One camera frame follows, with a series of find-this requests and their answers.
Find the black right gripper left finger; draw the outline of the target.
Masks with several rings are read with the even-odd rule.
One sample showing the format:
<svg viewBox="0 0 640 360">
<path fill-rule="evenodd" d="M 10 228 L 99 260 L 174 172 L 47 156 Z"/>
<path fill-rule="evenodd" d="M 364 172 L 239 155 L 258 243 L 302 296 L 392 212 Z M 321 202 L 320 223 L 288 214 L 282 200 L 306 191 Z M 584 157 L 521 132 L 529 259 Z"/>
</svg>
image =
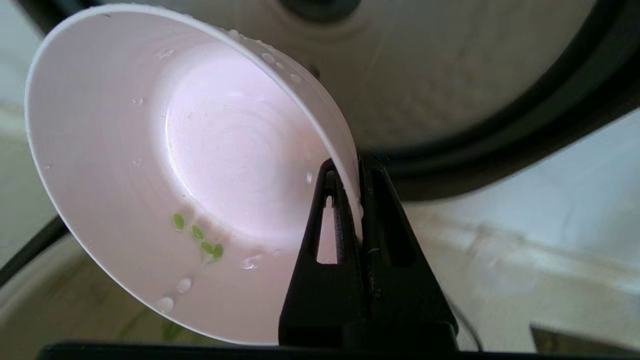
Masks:
<svg viewBox="0 0 640 360">
<path fill-rule="evenodd" d="M 318 262 L 323 214 L 331 199 L 336 264 Z M 339 348 L 365 317 L 359 247 L 345 187 L 331 159 L 320 166 L 306 229 L 279 316 L 283 347 Z"/>
</svg>

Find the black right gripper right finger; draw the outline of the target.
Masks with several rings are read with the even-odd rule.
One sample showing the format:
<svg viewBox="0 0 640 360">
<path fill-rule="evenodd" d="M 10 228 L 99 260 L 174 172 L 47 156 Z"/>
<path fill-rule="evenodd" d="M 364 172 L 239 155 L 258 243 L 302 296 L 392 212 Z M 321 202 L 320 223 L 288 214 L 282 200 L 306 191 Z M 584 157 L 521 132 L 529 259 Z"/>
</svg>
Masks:
<svg viewBox="0 0 640 360">
<path fill-rule="evenodd" d="M 389 324 L 457 325 L 386 169 L 363 156 L 359 176 L 369 317 Z"/>
</svg>

